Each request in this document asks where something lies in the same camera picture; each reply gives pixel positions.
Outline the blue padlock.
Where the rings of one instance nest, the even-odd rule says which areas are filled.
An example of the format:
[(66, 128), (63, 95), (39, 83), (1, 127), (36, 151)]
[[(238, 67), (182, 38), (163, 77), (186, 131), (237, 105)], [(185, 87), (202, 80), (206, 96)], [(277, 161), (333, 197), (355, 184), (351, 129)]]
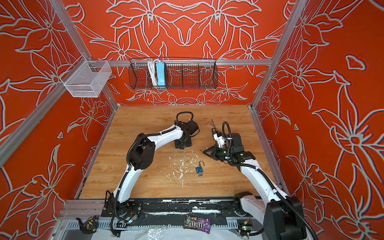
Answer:
[(203, 161), (199, 161), (199, 165), (196, 167), (196, 173), (197, 174), (200, 174), (202, 173), (203, 174), (203, 167), (205, 166), (205, 163)]

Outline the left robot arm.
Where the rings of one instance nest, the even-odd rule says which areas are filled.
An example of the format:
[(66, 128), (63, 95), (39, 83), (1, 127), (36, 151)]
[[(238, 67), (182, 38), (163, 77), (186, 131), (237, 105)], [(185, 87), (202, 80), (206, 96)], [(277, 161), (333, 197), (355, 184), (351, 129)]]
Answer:
[(112, 217), (125, 220), (129, 217), (128, 200), (141, 173), (154, 160), (155, 151), (171, 142), (175, 148), (183, 150), (192, 146), (192, 138), (200, 129), (192, 112), (184, 111), (176, 115), (174, 124), (158, 133), (139, 134), (128, 150), (127, 167), (117, 188), (106, 198), (106, 207), (112, 208)]

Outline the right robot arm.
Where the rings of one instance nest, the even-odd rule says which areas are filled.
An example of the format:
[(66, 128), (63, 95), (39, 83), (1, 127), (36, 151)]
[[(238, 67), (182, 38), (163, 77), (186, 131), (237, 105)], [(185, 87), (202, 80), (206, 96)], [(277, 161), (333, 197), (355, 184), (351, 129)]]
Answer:
[(237, 168), (253, 185), (261, 197), (258, 200), (249, 192), (235, 196), (235, 208), (249, 214), (263, 228), (257, 231), (239, 230), (249, 237), (261, 236), (263, 240), (316, 240), (318, 235), (305, 219), (302, 203), (281, 190), (263, 171), (256, 157), (244, 150), (241, 136), (232, 133), (228, 122), (222, 128), (212, 128), (215, 144), (204, 150), (204, 155), (215, 161)]

